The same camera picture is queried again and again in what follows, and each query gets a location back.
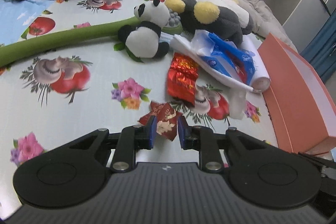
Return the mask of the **dark red candy wrapper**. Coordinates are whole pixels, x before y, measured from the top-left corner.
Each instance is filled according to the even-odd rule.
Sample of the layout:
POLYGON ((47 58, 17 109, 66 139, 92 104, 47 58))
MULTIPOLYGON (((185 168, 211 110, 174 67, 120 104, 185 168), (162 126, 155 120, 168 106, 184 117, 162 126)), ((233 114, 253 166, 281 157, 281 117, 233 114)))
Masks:
POLYGON ((139 119, 140 124, 147 124, 151 116, 157 118, 157 134, 173 141, 177 136, 178 118, 182 113, 176 111, 169 103, 151 101, 150 112, 139 119))

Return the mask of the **small panda plush toy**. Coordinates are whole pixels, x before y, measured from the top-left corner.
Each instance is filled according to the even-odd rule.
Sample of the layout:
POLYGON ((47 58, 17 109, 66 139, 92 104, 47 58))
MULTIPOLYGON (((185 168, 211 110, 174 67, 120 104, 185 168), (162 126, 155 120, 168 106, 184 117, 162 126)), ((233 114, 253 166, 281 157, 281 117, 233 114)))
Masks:
POLYGON ((140 59, 160 59, 167 55, 170 46, 160 42, 162 29, 168 24, 170 13, 160 0, 142 3, 134 8, 134 15, 140 21, 138 26, 122 26, 118 39, 126 49, 140 59))

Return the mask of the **white tissue paper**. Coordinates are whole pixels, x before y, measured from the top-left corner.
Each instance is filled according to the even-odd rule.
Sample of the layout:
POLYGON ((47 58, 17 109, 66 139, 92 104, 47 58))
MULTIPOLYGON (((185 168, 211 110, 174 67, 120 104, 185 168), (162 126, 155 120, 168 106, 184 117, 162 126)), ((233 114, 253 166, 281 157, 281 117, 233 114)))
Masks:
POLYGON ((204 71, 211 75, 221 84, 231 88, 228 96, 230 107, 230 117, 233 119, 242 120, 246 110, 246 96, 248 92, 253 92, 254 89, 241 81, 233 79, 227 75, 221 74, 215 69, 211 68, 205 61, 198 56, 191 47, 191 43, 181 35, 174 35, 170 41, 170 46, 176 52, 193 59, 204 71))

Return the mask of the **red foil snack packet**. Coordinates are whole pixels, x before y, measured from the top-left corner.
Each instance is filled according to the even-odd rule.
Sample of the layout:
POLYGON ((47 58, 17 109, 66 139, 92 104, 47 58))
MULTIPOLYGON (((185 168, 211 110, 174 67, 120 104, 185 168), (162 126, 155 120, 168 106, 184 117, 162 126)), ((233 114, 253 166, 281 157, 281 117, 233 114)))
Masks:
POLYGON ((198 67, 189 56, 175 52, 167 73, 168 94, 194 106, 198 67))

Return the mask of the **white cylindrical roll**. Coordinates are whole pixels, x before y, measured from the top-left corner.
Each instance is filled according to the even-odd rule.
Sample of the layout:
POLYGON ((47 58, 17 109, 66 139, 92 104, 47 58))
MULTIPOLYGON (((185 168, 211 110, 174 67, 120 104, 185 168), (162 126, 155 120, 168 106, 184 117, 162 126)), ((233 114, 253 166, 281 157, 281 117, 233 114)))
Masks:
POLYGON ((250 86, 258 93, 266 91, 270 87, 270 77, 264 62, 249 35, 243 35, 241 49, 250 54, 255 68, 252 80, 250 81, 250 86))

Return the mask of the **pink cardboard box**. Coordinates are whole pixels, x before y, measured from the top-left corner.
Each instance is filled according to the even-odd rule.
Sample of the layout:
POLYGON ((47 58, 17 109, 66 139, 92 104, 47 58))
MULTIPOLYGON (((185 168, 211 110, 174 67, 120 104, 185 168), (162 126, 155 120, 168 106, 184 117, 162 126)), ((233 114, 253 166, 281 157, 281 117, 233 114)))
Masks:
POLYGON ((314 68, 272 34, 258 52, 270 77, 263 96, 278 147, 315 156, 335 148, 335 104, 314 68))

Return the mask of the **blue white plastic bag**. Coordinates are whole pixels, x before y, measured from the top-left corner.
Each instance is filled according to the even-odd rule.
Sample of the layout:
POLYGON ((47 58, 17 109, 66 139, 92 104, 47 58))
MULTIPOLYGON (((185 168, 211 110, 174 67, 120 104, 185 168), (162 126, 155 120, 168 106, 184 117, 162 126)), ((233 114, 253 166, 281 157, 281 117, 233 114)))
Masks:
POLYGON ((255 73, 252 56, 214 33, 196 30, 191 47, 212 69, 246 85, 255 73))

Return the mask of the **blue face mask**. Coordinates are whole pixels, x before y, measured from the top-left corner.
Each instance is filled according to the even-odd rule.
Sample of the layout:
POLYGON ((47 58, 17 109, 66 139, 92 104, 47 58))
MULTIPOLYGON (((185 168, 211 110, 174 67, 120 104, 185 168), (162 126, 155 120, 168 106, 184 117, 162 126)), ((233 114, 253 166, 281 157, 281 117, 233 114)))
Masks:
POLYGON ((159 41, 161 43, 167 42, 167 43, 170 44, 170 41, 172 40, 172 38, 173 38, 173 35, 165 33, 165 32, 161 32, 161 35, 159 37, 159 41))

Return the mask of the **grey penguin plush toy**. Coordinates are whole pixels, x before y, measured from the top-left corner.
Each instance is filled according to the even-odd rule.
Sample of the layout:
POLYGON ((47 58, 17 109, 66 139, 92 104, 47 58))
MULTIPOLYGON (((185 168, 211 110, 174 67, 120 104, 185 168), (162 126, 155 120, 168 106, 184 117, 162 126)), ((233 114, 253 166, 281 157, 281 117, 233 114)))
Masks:
POLYGON ((165 0, 165 5, 191 34, 206 30, 240 46, 243 36, 253 30, 252 16, 234 0, 165 0))

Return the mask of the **blue curtain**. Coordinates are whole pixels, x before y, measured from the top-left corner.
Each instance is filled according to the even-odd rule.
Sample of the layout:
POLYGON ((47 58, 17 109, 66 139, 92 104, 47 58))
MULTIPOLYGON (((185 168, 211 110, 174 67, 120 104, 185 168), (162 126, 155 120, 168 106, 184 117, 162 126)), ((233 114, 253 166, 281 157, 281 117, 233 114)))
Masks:
POLYGON ((300 55, 314 68, 323 83, 335 72, 336 14, 332 15, 300 55))

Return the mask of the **green handled massage brush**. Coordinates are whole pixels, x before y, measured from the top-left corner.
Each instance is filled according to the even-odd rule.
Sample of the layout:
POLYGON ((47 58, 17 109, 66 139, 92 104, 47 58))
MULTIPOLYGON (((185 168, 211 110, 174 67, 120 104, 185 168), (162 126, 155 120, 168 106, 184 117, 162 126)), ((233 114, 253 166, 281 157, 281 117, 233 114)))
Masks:
POLYGON ((1 47, 1 67, 7 67, 16 61, 48 50, 67 47, 86 40, 116 36, 121 27, 125 25, 137 27, 140 22, 141 20, 134 16, 116 22, 54 32, 3 46, 1 47))

